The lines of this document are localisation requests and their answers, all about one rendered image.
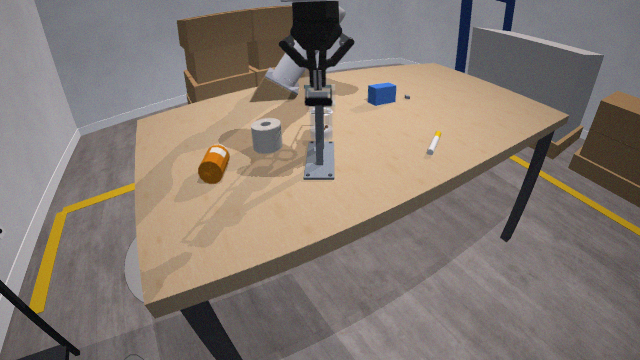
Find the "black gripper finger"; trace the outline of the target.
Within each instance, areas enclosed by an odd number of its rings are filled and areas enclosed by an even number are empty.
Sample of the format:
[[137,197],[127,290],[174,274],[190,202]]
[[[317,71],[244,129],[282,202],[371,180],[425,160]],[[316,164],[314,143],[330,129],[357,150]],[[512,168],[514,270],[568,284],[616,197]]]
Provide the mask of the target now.
[[313,51],[312,34],[310,32],[304,33],[304,41],[306,47],[307,59],[305,59],[295,48],[294,41],[291,34],[285,39],[279,42],[279,46],[285,51],[285,53],[299,66],[309,70],[310,86],[314,87],[314,91],[318,91],[318,78],[317,78],[317,63],[315,51]]
[[339,41],[340,47],[330,59],[326,60],[328,33],[326,31],[321,32],[320,48],[319,48],[319,64],[318,64],[318,70],[317,70],[318,91],[322,91],[322,87],[325,87],[326,85],[326,69],[331,66],[334,67],[337,65],[337,63],[342,59],[342,57],[354,45],[354,40],[352,39],[353,38],[348,37],[342,32],[342,34],[340,35],[340,41]]

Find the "orange pill bottle with white label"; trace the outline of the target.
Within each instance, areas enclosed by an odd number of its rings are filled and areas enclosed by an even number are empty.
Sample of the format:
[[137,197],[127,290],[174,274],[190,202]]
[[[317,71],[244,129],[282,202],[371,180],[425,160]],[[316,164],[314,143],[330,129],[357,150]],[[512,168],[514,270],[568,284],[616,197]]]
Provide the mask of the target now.
[[220,182],[229,159],[230,154],[225,146],[220,144],[210,146],[198,168],[200,178],[209,184]]

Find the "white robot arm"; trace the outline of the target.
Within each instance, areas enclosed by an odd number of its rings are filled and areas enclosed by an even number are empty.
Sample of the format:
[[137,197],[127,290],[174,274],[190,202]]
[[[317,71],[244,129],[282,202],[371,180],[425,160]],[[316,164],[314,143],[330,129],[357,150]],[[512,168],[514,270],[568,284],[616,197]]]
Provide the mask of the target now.
[[[281,0],[281,2],[291,2],[291,1],[295,1],[295,2],[314,2],[314,1],[339,1],[339,0]],[[341,7],[339,7],[339,24],[341,23],[341,21],[344,19],[346,14],[346,11],[344,9],[342,9]],[[296,40],[294,40],[294,47],[296,48],[296,50],[305,58],[307,59],[306,56],[306,50],[304,50],[298,43]],[[285,53],[286,54],[286,53]],[[274,69],[272,75],[274,78],[276,78],[278,81],[280,81],[281,83],[290,86],[290,87],[294,87],[295,84],[297,83],[297,81],[300,79],[300,77],[302,76],[302,74],[305,71],[305,68],[301,68],[299,67],[294,61],[292,61],[292,59],[286,54],[286,56],[282,57],[282,61],[280,60],[280,62],[278,63],[278,67],[276,66],[276,68]]]

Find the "clear glass vial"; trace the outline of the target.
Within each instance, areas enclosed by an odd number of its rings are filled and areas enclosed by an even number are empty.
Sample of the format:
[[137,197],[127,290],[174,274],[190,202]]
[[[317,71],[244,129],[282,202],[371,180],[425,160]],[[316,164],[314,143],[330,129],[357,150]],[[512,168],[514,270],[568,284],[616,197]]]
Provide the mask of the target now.
[[[310,112],[310,138],[316,141],[315,135],[315,114]],[[324,114],[324,141],[330,141],[333,138],[333,112]]]

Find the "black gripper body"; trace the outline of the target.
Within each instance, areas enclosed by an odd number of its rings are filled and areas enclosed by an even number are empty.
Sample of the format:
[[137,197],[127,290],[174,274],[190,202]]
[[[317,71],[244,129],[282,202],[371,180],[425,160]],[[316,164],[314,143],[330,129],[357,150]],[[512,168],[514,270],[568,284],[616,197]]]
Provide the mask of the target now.
[[291,36],[306,50],[304,33],[312,34],[313,49],[320,48],[320,34],[328,33],[327,50],[342,34],[339,24],[339,1],[293,2]]

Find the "blue rectangular block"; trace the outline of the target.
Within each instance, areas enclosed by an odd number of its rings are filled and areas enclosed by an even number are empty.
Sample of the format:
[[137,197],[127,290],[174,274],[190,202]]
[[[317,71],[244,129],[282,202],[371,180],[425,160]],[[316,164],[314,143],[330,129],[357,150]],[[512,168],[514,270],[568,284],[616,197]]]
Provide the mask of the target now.
[[368,103],[378,106],[396,102],[396,85],[381,83],[368,85]]

